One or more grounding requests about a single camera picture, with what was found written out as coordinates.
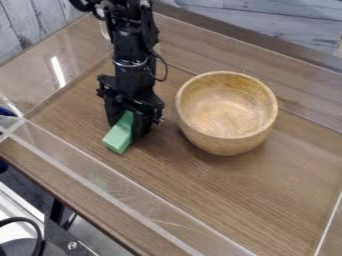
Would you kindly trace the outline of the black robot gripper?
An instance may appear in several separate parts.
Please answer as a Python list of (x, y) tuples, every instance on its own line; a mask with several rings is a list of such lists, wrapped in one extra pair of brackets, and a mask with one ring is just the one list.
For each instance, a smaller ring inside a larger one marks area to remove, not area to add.
[(117, 62), (115, 75), (97, 76), (96, 95), (104, 100), (108, 125), (113, 126), (123, 113), (133, 113), (132, 141), (136, 142), (160, 122), (164, 102), (155, 94), (156, 59), (143, 63)]

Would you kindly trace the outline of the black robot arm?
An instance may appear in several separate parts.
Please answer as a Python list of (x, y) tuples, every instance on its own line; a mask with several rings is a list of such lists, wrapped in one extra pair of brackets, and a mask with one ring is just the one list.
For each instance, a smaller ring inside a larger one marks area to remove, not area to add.
[(153, 20), (153, 0), (68, 0), (80, 12), (92, 13), (105, 23), (113, 46), (115, 75), (97, 76), (96, 94), (104, 100), (107, 120), (113, 127), (124, 112), (132, 113), (131, 137), (139, 140), (159, 124), (164, 102), (155, 93), (159, 29)]

